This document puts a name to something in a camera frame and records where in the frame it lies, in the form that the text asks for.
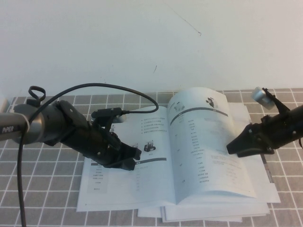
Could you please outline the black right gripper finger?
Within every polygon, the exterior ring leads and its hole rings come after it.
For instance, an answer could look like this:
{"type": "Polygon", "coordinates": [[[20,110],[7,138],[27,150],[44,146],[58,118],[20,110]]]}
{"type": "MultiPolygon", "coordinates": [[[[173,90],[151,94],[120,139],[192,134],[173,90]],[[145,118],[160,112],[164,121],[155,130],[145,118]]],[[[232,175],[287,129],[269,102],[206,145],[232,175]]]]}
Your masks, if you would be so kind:
{"type": "Polygon", "coordinates": [[[254,147],[254,146],[238,146],[237,156],[238,157],[249,157],[254,155],[273,155],[275,151],[268,147],[254,147]]]}
{"type": "Polygon", "coordinates": [[[227,146],[229,154],[256,154],[254,139],[251,135],[252,124],[248,124],[244,130],[227,146]]]}

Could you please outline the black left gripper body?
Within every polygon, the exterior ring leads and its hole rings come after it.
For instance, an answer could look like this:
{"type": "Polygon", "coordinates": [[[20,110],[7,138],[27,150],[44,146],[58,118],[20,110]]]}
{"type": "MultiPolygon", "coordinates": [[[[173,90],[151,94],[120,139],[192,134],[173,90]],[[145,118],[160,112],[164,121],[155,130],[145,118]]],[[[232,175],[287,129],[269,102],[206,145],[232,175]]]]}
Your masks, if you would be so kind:
{"type": "Polygon", "coordinates": [[[88,123],[88,129],[82,134],[80,152],[87,158],[103,165],[110,166],[121,157],[122,142],[116,134],[109,133],[105,128],[93,122],[88,123]]]}

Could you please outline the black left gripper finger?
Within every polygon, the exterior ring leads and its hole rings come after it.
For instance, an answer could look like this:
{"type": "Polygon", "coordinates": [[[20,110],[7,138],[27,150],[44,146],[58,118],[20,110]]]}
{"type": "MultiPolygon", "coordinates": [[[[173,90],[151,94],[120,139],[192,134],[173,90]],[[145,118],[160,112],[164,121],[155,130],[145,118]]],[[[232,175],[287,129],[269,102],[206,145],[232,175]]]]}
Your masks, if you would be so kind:
{"type": "Polygon", "coordinates": [[[141,158],[141,151],[136,147],[131,147],[125,143],[121,143],[120,151],[122,155],[122,159],[140,159],[141,158]]]}
{"type": "Polygon", "coordinates": [[[110,168],[123,169],[127,171],[133,171],[136,165],[136,161],[133,158],[117,161],[110,165],[110,168]]]}

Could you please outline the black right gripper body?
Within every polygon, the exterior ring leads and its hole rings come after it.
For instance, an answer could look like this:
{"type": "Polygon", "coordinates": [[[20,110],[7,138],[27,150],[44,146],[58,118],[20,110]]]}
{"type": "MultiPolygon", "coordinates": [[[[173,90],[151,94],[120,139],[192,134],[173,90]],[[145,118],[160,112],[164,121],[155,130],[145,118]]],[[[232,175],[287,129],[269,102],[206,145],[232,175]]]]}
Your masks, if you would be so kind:
{"type": "Polygon", "coordinates": [[[296,116],[287,112],[266,115],[261,123],[252,124],[252,147],[277,149],[296,140],[296,116]]]}

